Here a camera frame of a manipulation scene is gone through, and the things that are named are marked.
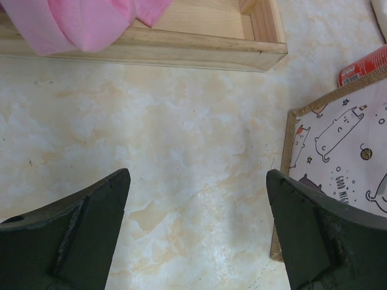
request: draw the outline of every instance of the marble tile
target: marble tile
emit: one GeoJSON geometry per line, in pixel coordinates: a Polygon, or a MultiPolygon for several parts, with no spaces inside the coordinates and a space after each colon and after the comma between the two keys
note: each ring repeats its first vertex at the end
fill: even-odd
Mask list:
{"type": "Polygon", "coordinates": [[[0,221],[127,167],[106,289],[289,289],[265,190],[287,111],[382,37],[367,0],[279,5],[289,55],[265,74],[0,58],[0,221]]]}

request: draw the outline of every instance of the red can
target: red can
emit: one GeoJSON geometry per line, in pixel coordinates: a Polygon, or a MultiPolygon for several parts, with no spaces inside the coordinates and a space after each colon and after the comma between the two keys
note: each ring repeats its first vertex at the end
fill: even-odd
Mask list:
{"type": "Polygon", "coordinates": [[[347,85],[361,76],[365,76],[387,65],[387,45],[346,66],[339,74],[339,86],[347,85]]]}

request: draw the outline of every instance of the wooden frame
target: wooden frame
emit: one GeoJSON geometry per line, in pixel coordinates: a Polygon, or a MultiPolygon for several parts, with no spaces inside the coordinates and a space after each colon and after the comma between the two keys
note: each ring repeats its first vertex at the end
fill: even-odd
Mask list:
{"type": "MultiPolygon", "coordinates": [[[[175,0],[152,29],[136,21],[101,52],[50,57],[266,71],[287,53],[277,0],[175,0]]],[[[0,55],[37,56],[4,13],[0,55]]]]}

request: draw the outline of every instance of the fabric storage box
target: fabric storage box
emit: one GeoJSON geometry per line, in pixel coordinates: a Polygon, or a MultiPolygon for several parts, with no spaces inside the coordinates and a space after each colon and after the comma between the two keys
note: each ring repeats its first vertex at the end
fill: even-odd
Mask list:
{"type": "MultiPolygon", "coordinates": [[[[281,171],[387,218],[387,66],[288,113],[281,171]]],[[[270,256],[283,261],[273,231],[270,256]]]]}

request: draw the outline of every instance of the pink cloth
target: pink cloth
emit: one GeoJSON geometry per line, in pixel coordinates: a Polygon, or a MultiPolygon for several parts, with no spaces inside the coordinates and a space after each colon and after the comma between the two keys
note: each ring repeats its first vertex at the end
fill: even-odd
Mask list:
{"type": "Polygon", "coordinates": [[[153,26],[173,0],[0,0],[16,28],[45,56],[111,45],[135,18],[153,26]]]}

